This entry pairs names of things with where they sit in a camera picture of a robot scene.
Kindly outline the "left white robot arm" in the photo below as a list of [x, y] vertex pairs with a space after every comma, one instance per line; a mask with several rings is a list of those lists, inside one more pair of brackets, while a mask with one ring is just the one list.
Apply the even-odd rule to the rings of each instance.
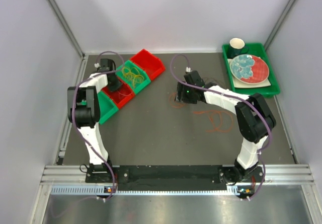
[[122, 83], [113, 72], [116, 64], [112, 59], [101, 59], [96, 64], [97, 71], [79, 86], [67, 88], [68, 119], [85, 142], [90, 157], [86, 166], [87, 176], [95, 173], [103, 182], [113, 179], [114, 170], [109, 167], [109, 154], [105, 149], [99, 130], [101, 110], [98, 93], [106, 86], [119, 89]]

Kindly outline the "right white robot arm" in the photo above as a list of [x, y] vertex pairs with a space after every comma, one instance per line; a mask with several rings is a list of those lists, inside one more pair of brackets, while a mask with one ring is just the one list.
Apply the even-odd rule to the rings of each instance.
[[240, 152], [235, 159], [235, 176], [245, 182], [253, 176], [259, 163], [265, 141], [271, 141], [276, 119], [264, 97], [237, 94], [214, 82], [205, 83], [196, 70], [186, 68], [184, 81], [178, 81], [176, 102], [197, 104], [203, 102], [218, 106], [237, 118], [239, 131], [243, 136]]

